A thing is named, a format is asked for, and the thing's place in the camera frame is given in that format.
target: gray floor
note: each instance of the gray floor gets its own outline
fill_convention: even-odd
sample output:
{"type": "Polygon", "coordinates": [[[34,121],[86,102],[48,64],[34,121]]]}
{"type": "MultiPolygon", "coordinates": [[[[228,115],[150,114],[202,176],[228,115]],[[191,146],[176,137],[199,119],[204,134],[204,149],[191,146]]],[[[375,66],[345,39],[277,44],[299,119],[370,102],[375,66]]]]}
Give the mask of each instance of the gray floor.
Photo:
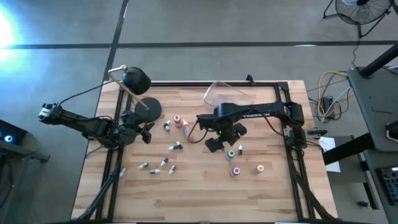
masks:
{"type": "MultiPolygon", "coordinates": [[[[119,42],[355,41],[354,26],[339,18],[322,20],[327,4],[327,0],[130,0],[119,42]]],[[[122,0],[2,0],[0,20],[10,24],[8,44],[110,44],[121,5],[122,0]]],[[[390,13],[364,40],[396,40],[397,19],[395,12],[390,13]]],[[[360,46],[356,64],[366,65],[389,47],[360,46]]],[[[153,80],[242,80],[251,74],[256,80],[304,80],[312,89],[323,72],[351,68],[353,49],[353,45],[118,49],[113,65],[140,67],[153,80]]],[[[30,161],[22,169],[21,181],[1,211],[6,213],[5,223],[70,218],[88,143],[74,130],[40,123],[37,114],[42,103],[59,102],[99,85],[108,56],[109,49],[0,50],[0,92],[7,96],[0,99],[0,119],[31,132],[42,152],[51,154],[49,163],[30,161]]],[[[348,82],[333,85],[327,94],[337,97],[347,87],[348,82]]],[[[93,116],[99,92],[63,106],[93,116]]],[[[316,94],[308,93],[311,98],[316,94]]],[[[355,99],[349,102],[349,111],[339,121],[316,120],[316,125],[330,136],[365,133],[355,99]]],[[[331,184],[340,218],[386,222],[382,211],[355,207],[359,199],[365,200],[360,186],[331,184]]]]}

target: power strip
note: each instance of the power strip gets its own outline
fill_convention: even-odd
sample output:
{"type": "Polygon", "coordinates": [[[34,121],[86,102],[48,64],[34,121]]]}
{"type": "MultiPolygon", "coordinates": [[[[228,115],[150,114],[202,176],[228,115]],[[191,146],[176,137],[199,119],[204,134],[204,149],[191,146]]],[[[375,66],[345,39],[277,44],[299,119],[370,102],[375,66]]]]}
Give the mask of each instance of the power strip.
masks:
{"type": "MultiPolygon", "coordinates": [[[[330,97],[328,96],[328,97],[323,97],[322,98],[322,108],[325,110],[325,113],[326,113],[326,111],[328,110],[328,108],[330,107],[330,105],[332,103],[333,103],[333,97],[332,96],[330,96],[330,97]]],[[[329,111],[333,111],[333,109],[335,109],[334,106],[332,106],[329,111]]],[[[334,119],[335,118],[335,112],[332,112],[328,118],[334,119]]]]}

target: wooden tabletop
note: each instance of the wooden tabletop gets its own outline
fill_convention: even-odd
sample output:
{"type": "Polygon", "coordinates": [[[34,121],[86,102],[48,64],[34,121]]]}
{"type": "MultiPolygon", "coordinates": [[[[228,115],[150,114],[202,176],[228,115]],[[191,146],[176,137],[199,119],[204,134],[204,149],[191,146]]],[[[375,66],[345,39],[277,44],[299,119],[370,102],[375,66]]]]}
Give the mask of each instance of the wooden tabletop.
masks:
{"type": "MultiPolygon", "coordinates": [[[[303,107],[303,128],[313,128],[304,82],[287,82],[292,101],[303,107]]],[[[103,87],[97,116],[113,116],[118,90],[115,83],[103,87]]],[[[162,105],[162,115],[150,131],[150,144],[145,144],[139,136],[134,144],[125,147],[122,167],[127,170],[119,180],[114,222],[297,221],[284,141],[271,130],[264,119],[242,120],[241,123],[248,129],[248,133],[233,147],[224,144],[225,152],[211,153],[204,141],[188,143],[182,130],[176,128],[173,121],[170,132],[164,130],[163,124],[167,120],[173,120],[176,114],[185,119],[192,128],[197,114],[211,113],[203,102],[206,90],[207,87],[152,87],[140,96],[157,98],[162,105]],[[176,141],[182,143],[183,149],[169,151],[168,148],[176,141]],[[226,152],[237,151],[239,145],[243,146],[243,155],[235,156],[228,162],[225,159],[226,152]],[[165,157],[169,161],[161,167],[160,163],[165,157]],[[138,166],[143,162],[148,162],[149,167],[139,170],[138,166]],[[253,175],[252,171],[259,164],[264,166],[264,172],[253,175]],[[177,169],[174,174],[169,175],[172,165],[177,166],[177,169]],[[236,178],[230,175],[234,167],[241,169],[236,178]],[[161,172],[150,174],[149,169],[160,169],[161,172]]],[[[275,101],[275,91],[270,87],[239,87],[239,90],[251,96],[254,103],[275,101]]],[[[125,95],[123,107],[126,105],[126,98],[125,95]]],[[[281,131],[278,119],[269,118],[269,121],[276,130],[281,131]]],[[[203,134],[204,131],[197,127],[193,137],[199,139],[203,134]]],[[[205,139],[211,137],[215,137],[215,134],[209,133],[205,139]]],[[[97,147],[98,143],[92,141],[88,151],[97,147]]],[[[85,160],[73,218],[81,215],[98,193],[105,158],[106,150],[100,149],[85,160]]],[[[310,146],[305,149],[304,159],[312,192],[328,212],[336,217],[321,151],[310,146]]],[[[300,198],[304,213],[307,214],[301,191],[300,198]]],[[[104,215],[108,211],[107,201],[106,199],[104,215]]]]}

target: black lamp shade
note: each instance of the black lamp shade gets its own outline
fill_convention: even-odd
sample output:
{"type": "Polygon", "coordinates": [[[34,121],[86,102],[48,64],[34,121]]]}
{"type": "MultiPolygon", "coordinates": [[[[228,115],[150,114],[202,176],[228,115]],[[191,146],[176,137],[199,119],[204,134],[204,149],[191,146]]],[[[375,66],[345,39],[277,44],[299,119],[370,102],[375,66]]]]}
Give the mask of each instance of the black lamp shade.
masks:
{"type": "Polygon", "coordinates": [[[129,67],[123,73],[122,81],[135,95],[145,93],[150,87],[150,78],[137,67],[129,67]]]}

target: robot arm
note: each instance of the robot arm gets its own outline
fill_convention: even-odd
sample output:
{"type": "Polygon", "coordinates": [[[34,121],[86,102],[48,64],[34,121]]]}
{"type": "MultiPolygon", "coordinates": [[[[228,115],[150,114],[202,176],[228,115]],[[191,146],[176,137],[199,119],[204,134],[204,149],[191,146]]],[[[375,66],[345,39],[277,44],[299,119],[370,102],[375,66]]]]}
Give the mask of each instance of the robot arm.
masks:
{"type": "Polygon", "coordinates": [[[284,124],[293,128],[296,133],[301,133],[301,127],[304,125],[303,111],[301,105],[294,102],[276,101],[244,106],[222,103],[214,109],[213,114],[197,115],[197,123],[201,130],[215,131],[218,135],[218,139],[211,138],[205,142],[209,150],[215,152],[224,148],[223,142],[226,141],[232,146],[240,136],[246,134],[246,128],[242,124],[236,123],[240,119],[270,116],[279,118],[284,124]]]}
{"type": "Polygon", "coordinates": [[[81,132],[87,139],[95,138],[108,149],[115,149],[131,144],[137,135],[142,135],[145,143],[150,143],[149,130],[154,124],[139,127],[144,120],[134,113],[125,114],[122,117],[123,125],[117,124],[111,119],[86,118],[78,114],[66,111],[56,103],[45,103],[39,113],[39,119],[45,124],[62,124],[81,132]]]}

